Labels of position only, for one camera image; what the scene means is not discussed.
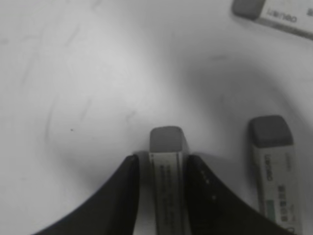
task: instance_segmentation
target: white table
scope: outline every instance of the white table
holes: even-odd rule
[[[313,42],[235,18],[231,3],[1,0],[0,234],[60,219],[164,125],[256,208],[245,131],[269,114],[294,134],[312,234]],[[141,202],[134,234],[154,234],[153,219]]]

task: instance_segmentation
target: gray eraser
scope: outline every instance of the gray eraser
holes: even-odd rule
[[[255,118],[249,124],[249,132],[258,148],[293,145],[291,131],[281,116]]]
[[[181,152],[185,148],[184,145],[184,133],[179,127],[155,128],[150,133],[150,152]]]
[[[235,0],[233,13],[251,20],[259,18],[266,0]]]

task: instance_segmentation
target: pencil mark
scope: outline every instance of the pencil mark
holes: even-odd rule
[[[28,60],[24,74],[22,75],[22,79],[21,79],[21,86],[23,87],[26,82],[29,79],[30,73],[32,72],[34,66],[35,66],[35,62],[38,59],[38,54],[37,52],[33,53],[33,55],[31,56],[31,58]]]
[[[125,117],[126,122],[129,123],[134,118],[134,116],[136,116],[136,114],[137,114],[137,111],[134,110],[130,112],[128,115],[126,115]]]
[[[65,46],[66,46],[66,47],[68,47],[68,46],[70,46],[70,45],[72,44],[72,42],[73,42],[74,39],[77,37],[77,35],[79,34],[79,32],[80,32],[80,25],[78,25],[78,26],[74,29],[73,33],[70,35],[70,37],[69,37],[68,40],[66,41],[66,43],[65,43]]]
[[[89,99],[87,100],[85,106],[84,106],[83,111],[81,112],[80,121],[83,121],[83,120],[85,119],[85,117],[86,117],[86,115],[87,115],[87,113],[88,113],[88,111],[89,111],[91,105],[92,105],[92,99],[89,98]]]
[[[103,0],[96,0],[94,4],[91,6],[92,10],[97,9],[101,5],[102,2]]]
[[[0,44],[1,44],[1,45],[7,45],[7,44],[9,44],[9,42],[10,42],[10,41],[9,41],[7,38],[1,38],[1,39],[0,39]]]
[[[51,122],[52,122],[53,113],[54,113],[55,107],[58,103],[58,100],[59,100],[58,97],[54,99],[54,101],[50,107],[49,113],[48,113],[47,121],[45,123],[45,142],[46,143],[48,143],[50,141]]]

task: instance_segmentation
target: eraser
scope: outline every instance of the eraser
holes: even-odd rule
[[[250,136],[258,148],[293,145],[293,137],[281,116],[255,118],[250,122]]]
[[[234,0],[235,15],[313,40],[313,1]]]
[[[181,235],[188,231],[183,196],[187,154],[187,141],[181,128],[166,126],[151,131],[149,155],[158,235]]]
[[[166,126],[155,128],[150,133],[150,152],[181,152],[185,149],[186,140],[181,128]]]
[[[249,123],[260,212],[287,231],[302,235],[296,153],[292,133],[281,116]]]
[[[236,0],[233,4],[235,15],[256,20],[260,17],[265,0]]]

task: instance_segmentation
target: white surface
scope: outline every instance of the white surface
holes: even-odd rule
[[[231,2],[0,1],[0,234],[72,211],[162,125],[255,207],[245,130],[268,114],[294,134],[312,234],[313,42],[237,19]],[[134,234],[153,234],[139,210]]]

